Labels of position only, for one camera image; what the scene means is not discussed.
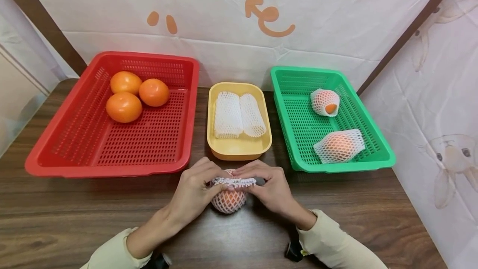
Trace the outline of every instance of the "wooden table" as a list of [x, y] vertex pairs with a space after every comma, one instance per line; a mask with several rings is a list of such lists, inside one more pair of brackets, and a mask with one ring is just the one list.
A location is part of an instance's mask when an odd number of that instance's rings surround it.
[[[37, 178], [23, 164], [76, 80], [60, 83], [0, 159], [0, 269], [78, 269], [125, 228], [138, 226], [173, 196], [180, 174], [139, 178]], [[199, 89], [191, 164], [208, 156], [207, 89]], [[290, 169], [276, 106], [266, 93], [273, 146], [261, 159], [282, 166], [296, 199], [319, 208], [392, 269], [446, 268], [391, 169], [355, 174], [305, 174]], [[172, 268], [325, 268], [313, 257], [283, 256], [293, 226], [249, 198], [233, 215], [208, 208], [161, 250]]]

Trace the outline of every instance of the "cream sleeve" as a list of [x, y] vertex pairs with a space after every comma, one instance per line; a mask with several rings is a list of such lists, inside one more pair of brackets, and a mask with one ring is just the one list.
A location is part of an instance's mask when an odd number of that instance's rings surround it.
[[152, 253], [144, 259], [135, 259], [126, 248], [126, 238], [136, 229], [137, 227], [126, 229], [98, 247], [89, 262], [81, 269], [140, 269], [144, 267], [151, 259]]
[[311, 210], [317, 222], [309, 231], [299, 232], [299, 241], [308, 254], [314, 254], [331, 269], [387, 269], [371, 250], [340, 229], [337, 222], [321, 210]]

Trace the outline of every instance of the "printed fabric backdrop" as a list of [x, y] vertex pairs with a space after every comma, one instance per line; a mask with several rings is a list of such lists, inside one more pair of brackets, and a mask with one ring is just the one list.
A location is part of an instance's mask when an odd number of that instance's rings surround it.
[[478, 264], [478, 0], [444, 0], [362, 95], [450, 269]]
[[101, 51], [191, 56], [200, 85], [271, 89], [274, 65], [343, 71], [355, 89], [429, 0], [40, 0], [88, 63]]

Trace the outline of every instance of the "basket rim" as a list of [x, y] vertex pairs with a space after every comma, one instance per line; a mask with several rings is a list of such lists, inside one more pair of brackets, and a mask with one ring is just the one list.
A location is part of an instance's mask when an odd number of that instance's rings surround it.
[[[53, 136], [57, 125], [60, 120], [69, 111], [73, 99], [76, 97], [76, 93], [84, 87], [85, 83], [91, 75], [95, 74], [94, 69], [98, 62], [106, 56], [122, 56], [122, 57], [154, 57], [165, 59], [176, 59], [178, 61], [192, 62], [192, 77], [191, 77], [191, 89], [189, 90], [189, 105], [188, 114], [185, 121], [185, 132], [183, 135], [183, 142], [185, 146], [182, 150], [182, 156], [177, 162], [170, 164], [157, 164], [157, 165], [111, 165], [111, 166], [41, 166], [38, 164], [38, 158], [40, 157], [44, 147], [43, 144], [47, 143]], [[78, 78], [78, 81], [70, 90], [65, 100], [60, 105], [59, 109], [55, 112], [47, 127], [44, 129], [41, 136], [38, 138], [31, 152], [25, 160], [26, 171], [38, 177], [65, 177], [65, 178], [96, 178], [96, 177], [126, 177], [126, 176], [147, 176], [152, 174], [168, 174], [181, 171], [188, 164], [191, 158], [191, 143], [194, 132], [194, 120], [195, 120], [195, 107], [198, 97], [198, 78], [199, 78], [199, 62], [190, 57], [182, 57], [176, 55], [167, 54], [155, 54], [155, 53], [141, 53], [141, 52], [129, 52], [129, 51], [104, 51], [100, 52], [92, 59], [85, 71]], [[95, 174], [85, 176], [82, 174], [82, 169], [95, 168]]]
[[214, 104], [214, 102], [212, 102], [212, 97], [211, 97], [211, 93], [213, 91], [213, 89], [217, 86], [220, 86], [220, 85], [224, 85], [224, 84], [232, 84], [232, 85], [239, 85], [239, 84], [242, 84], [242, 85], [245, 85], [245, 86], [251, 86], [251, 87], [254, 87], [255, 89], [257, 89], [260, 93], [261, 93], [261, 98], [262, 98], [262, 103], [264, 103], [264, 109], [265, 109], [265, 115], [266, 115], [266, 118], [264, 119], [264, 124], [266, 125], [266, 130], [269, 131], [270, 135], [271, 135], [271, 139], [269, 140], [269, 143], [267, 144], [267, 146], [261, 150], [261, 151], [257, 151], [257, 152], [254, 152], [254, 153], [250, 153], [250, 154], [241, 154], [241, 153], [234, 153], [234, 154], [230, 154], [230, 153], [224, 153], [224, 152], [221, 152], [220, 148], [217, 148], [215, 146], [212, 146], [211, 145], [211, 137], [210, 137], [210, 126], [212, 124], [212, 119], [210, 119], [210, 117], [207, 117], [207, 129], [206, 129], [206, 138], [207, 138], [207, 144], [209, 145], [210, 149], [213, 150], [214, 152], [220, 154], [220, 155], [224, 155], [224, 156], [253, 156], [253, 155], [262, 155], [263, 153], [267, 152], [268, 149], [271, 148], [272, 146], [272, 143], [273, 143], [273, 138], [272, 138], [272, 133], [271, 133], [271, 122], [269, 120], [269, 117], [268, 117], [268, 111], [267, 111], [267, 105], [266, 105], [266, 100], [265, 100], [265, 96], [264, 96], [264, 92], [262, 92], [262, 90], [258, 87], [258, 86], [255, 86], [254, 84], [252, 83], [241, 83], [241, 82], [220, 82], [220, 83], [216, 83], [214, 84], [213, 86], [211, 86], [210, 90], [209, 90], [209, 93], [208, 93], [208, 99], [207, 99], [207, 108], [211, 108], [211, 106]]
[[333, 164], [315, 164], [311, 165], [305, 162], [298, 150], [292, 149], [290, 150], [294, 162], [297, 164], [298, 169], [305, 172], [327, 172], [329, 174], [332, 173], [339, 173], [339, 172], [354, 172], [354, 171], [373, 171], [380, 168], [389, 168], [396, 163], [396, 156], [393, 150], [391, 149], [390, 144], [387, 142], [385, 137], [380, 131], [380, 128], [377, 126], [375, 121], [373, 120], [372, 116], [369, 114], [367, 108], [363, 104], [362, 100], [359, 98], [355, 90], [353, 89], [352, 85], [348, 78], [340, 71], [337, 70], [328, 70], [324, 68], [308, 68], [308, 67], [290, 67], [290, 66], [276, 66], [271, 68], [271, 79], [274, 88], [274, 96], [276, 96], [276, 103], [277, 113], [280, 120], [286, 120], [283, 125], [283, 133], [286, 134], [287, 139], [289, 139], [290, 146], [297, 148], [298, 144], [295, 139], [295, 134], [292, 131], [292, 125], [290, 125], [290, 119], [287, 114], [287, 111], [284, 110], [278, 102], [284, 102], [283, 95], [280, 91], [279, 81], [277, 80], [277, 72], [281, 70], [286, 71], [297, 71], [297, 72], [314, 72], [314, 73], [329, 73], [329, 74], [336, 74], [342, 79], [344, 86], [350, 91], [353, 96], [353, 99], [358, 102], [359, 107], [362, 109], [364, 114], [366, 115], [367, 121], [371, 124], [374, 132], [378, 136], [378, 140], [380, 140], [381, 144], [383, 145], [384, 149], [386, 150], [389, 158], [387, 160], [378, 160], [378, 161], [364, 161], [364, 162], [348, 162], [348, 163], [333, 163]]

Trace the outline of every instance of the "person's left hand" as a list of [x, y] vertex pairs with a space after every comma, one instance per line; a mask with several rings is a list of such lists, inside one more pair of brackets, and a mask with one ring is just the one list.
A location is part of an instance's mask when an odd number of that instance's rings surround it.
[[206, 157], [183, 171], [169, 204], [128, 236], [126, 247], [131, 256], [135, 259], [148, 256], [158, 245], [197, 218], [216, 194], [227, 190], [225, 184], [207, 187], [206, 184], [216, 177], [231, 176]]
[[166, 206], [169, 219], [179, 223], [180, 228], [183, 228], [197, 218], [216, 194], [227, 190], [224, 184], [207, 187], [207, 183], [216, 177], [231, 176], [207, 157], [203, 157], [191, 168], [183, 171], [173, 199]]

